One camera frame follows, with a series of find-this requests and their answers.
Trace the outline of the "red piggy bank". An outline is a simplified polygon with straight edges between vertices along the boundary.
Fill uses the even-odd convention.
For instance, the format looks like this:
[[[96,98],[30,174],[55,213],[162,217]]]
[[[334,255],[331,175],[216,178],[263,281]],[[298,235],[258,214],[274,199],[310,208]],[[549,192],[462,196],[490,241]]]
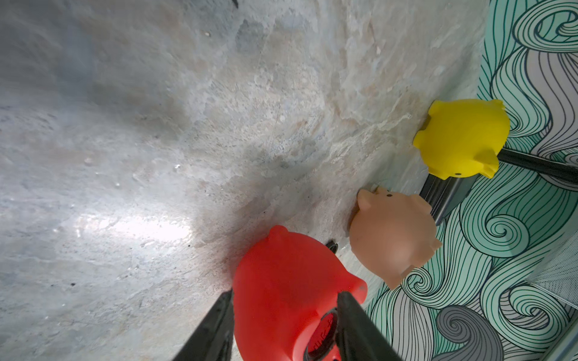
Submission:
[[[244,360],[339,360],[337,298],[358,302],[367,283],[328,246],[275,226],[233,278],[234,336]]]

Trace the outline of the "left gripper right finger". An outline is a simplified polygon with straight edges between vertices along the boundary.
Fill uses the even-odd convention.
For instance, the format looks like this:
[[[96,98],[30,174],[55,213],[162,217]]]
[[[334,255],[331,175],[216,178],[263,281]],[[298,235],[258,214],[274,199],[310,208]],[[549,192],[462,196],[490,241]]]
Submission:
[[[349,292],[337,297],[336,343],[344,361],[402,361]]]

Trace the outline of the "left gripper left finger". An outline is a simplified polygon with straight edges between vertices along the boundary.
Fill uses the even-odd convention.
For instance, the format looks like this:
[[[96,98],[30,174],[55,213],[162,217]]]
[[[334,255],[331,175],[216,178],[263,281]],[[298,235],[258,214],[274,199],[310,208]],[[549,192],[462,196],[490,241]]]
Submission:
[[[222,293],[174,361],[229,361],[233,350],[233,291]]]

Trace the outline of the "peach piggy bank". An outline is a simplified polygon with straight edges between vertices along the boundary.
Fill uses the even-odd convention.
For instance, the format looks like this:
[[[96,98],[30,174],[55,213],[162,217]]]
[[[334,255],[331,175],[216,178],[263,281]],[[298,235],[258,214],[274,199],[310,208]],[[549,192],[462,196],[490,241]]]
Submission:
[[[389,289],[400,286],[442,247],[432,207],[420,195],[362,189],[357,204],[349,228],[352,252]]]

